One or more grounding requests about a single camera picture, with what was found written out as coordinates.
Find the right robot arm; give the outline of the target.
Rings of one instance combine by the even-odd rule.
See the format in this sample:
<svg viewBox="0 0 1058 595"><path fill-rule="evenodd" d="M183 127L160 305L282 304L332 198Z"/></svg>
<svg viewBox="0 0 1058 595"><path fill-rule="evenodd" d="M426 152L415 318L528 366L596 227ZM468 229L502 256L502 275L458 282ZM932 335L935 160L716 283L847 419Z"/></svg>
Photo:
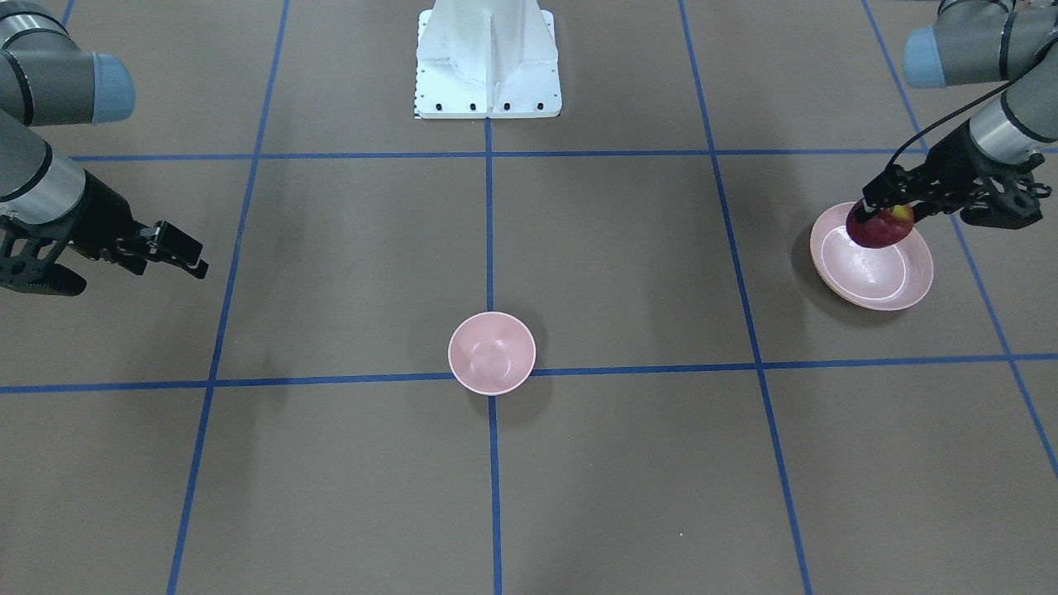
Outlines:
<svg viewBox="0 0 1058 595"><path fill-rule="evenodd" d="M125 65L80 49L38 2L4 1L1 16L2 286L79 295L86 280L60 263L68 248L135 275L154 262L205 278L199 241L164 220L136 221L120 193L36 132L130 118L136 92Z"/></svg>

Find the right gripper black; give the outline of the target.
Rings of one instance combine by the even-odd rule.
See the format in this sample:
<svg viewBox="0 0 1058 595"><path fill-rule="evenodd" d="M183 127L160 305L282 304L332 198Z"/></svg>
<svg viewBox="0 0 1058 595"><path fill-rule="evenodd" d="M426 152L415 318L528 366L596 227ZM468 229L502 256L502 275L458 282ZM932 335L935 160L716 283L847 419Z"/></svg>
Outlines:
<svg viewBox="0 0 1058 595"><path fill-rule="evenodd" d="M165 220L148 227L136 221L128 201L94 174L84 176L83 196L61 226L86 259L116 264L136 276L150 260L171 264L197 280L207 277L209 264L202 259L200 241Z"/></svg>

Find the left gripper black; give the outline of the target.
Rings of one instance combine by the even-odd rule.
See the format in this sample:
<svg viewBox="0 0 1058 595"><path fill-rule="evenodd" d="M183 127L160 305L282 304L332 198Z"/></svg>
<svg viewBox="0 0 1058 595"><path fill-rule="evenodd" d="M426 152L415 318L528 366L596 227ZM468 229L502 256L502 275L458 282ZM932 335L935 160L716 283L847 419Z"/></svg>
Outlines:
<svg viewBox="0 0 1058 595"><path fill-rule="evenodd" d="M914 226L916 217L961 211L964 217L990 217L995 210L995 174L1005 164L987 154L975 140L971 125L959 125L928 152L914 169L887 165L865 185L855 208L857 226L887 212Z"/></svg>

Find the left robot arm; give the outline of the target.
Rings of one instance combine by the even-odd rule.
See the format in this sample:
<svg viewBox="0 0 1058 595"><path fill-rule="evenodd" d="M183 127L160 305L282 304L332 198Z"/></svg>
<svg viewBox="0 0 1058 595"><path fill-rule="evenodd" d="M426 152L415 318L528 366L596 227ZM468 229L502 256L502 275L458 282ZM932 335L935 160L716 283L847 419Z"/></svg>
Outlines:
<svg viewBox="0 0 1058 595"><path fill-rule="evenodd" d="M971 103L975 114L902 169L888 162L863 188L851 219L867 223L887 208L916 219L959 213L968 226L1017 230L1041 219L1050 190L1034 179L1057 136L1056 8L1013 1L942 1L936 22L915 30L902 75L918 89L997 83Z"/></svg>

